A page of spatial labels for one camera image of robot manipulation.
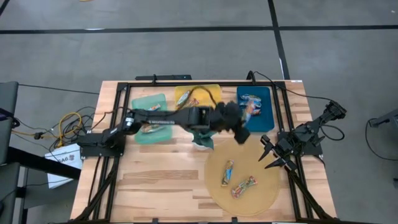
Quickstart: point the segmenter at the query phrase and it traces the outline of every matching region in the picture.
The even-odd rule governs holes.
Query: blue tray
[[[250,94],[261,98],[261,114],[252,116],[245,126],[250,132],[268,132],[274,129],[274,115],[272,114],[271,93],[268,87],[238,86],[236,97],[238,103],[242,101],[241,95]]]

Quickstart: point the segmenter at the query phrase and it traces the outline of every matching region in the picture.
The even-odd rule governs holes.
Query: green tray
[[[167,110],[166,96],[164,94],[157,94],[153,96],[146,96],[137,98],[131,101],[133,109],[149,109],[152,106],[160,104],[158,110]],[[140,131],[134,136],[134,139],[138,144],[153,144],[161,141],[167,141],[172,138],[172,127],[166,125],[166,128],[160,131],[144,134]]]

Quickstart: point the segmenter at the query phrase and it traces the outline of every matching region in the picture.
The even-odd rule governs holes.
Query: concrete floor
[[[398,24],[396,0],[274,2],[280,26]],[[0,30],[233,25],[271,26],[267,1],[10,0],[0,17]],[[348,110],[335,122],[346,139],[322,144],[338,216],[396,223],[398,189],[392,178],[398,177],[398,163],[368,150],[364,127],[369,118],[398,108],[398,30],[282,31],[281,36],[291,79],[303,80],[307,94],[333,98]],[[0,34],[0,49],[0,82],[71,90],[99,92],[102,80],[153,73],[240,79],[248,70],[259,70],[282,78],[273,31]],[[96,100],[96,95],[20,86],[16,116],[47,128],[65,113],[95,106]],[[309,102],[314,117],[326,103]],[[398,158],[396,131],[389,125],[370,129],[369,140],[378,153]],[[46,153],[18,138],[11,144]],[[30,209],[28,223],[65,222],[72,203],[68,198]]]

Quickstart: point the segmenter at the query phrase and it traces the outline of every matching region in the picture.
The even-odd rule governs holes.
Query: yellow tray
[[[181,96],[186,93],[188,90],[191,90],[192,86],[177,86],[175,87],[175,109],[177,109],[177,101],[181,98]],[[211,85],[203,85],[203,87],[207,88],[210,93],[213,95],[214,100],[218,103],[221,101],[221,88],[217,84]],[[196,106],[212,106],[215,107],[214,103],[212,102],[209,93],[206,90],[196,89],[193,91],[190,99],[196,98],[199,101],[199,104]]]

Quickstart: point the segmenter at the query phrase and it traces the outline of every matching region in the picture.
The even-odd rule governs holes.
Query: wooden tabletop
[[[103,82],[94,123],[103,117],[104,112],[112,111],[117,84],[116,81]],[[286,81],[286,86],[292,91],[305,94],[304,85],[300,81]],[[235,86],[221,87],[221,91],[223,101],[236,101]],[[174,87],[132,87],[129,106],[131,107],[131,100],[135,98],[158,93],[165,94],[168,109],[173,110]],[[280,92],[278,96],[284,125],[289,127]],[[124,93],[121,97],[120,106],[123,103]],[[298,126],[310,121],[312,117],[307,99],[289,92],[288,97],[294,125]],[[272,102],[272,110],[275,128],[267,135],[272,142],[276,142],[276,133],[279,128],[276,123],[274,102]],[[109,128],[110,120],[111,116],[107,115],[95,132],[102,132],[103,129]],[[191,143],[192,134],[178,126],[173,126],[172,129],[173,138],[170,141],[151,145],[139,145],[134,141],[134,136],[127,136],[125,152],[119,164],[111,222],[151,222],[152,218],[159,218],[160,222],[230,222],[231,217],[234,217],[214,203],[205,187],[204,163],[209,152],[195,149]],[[213,139],[215,144],[219,144],[232,137],[232,134],[224,131],[214,135]],[[84,160],[71,218],[77,217],[87,206],[96,161],[95,157]],[[304,156],[302,161],[309,191],[325,211],[335,217],[335,208],[323,164],[312,156]],[[93,194],[98,186],[100,170],[101,165],[98,168]],[[281,190],[270,209],[254,217],[238,217],[238,220],[294,221],[289,183],[284,169],[280,169],[280,179]],[[302,195],[299,189],[297,192],[302,217],[305,217]],[[107,197],[108,190],[102,199],[100,218],[104,217]]]

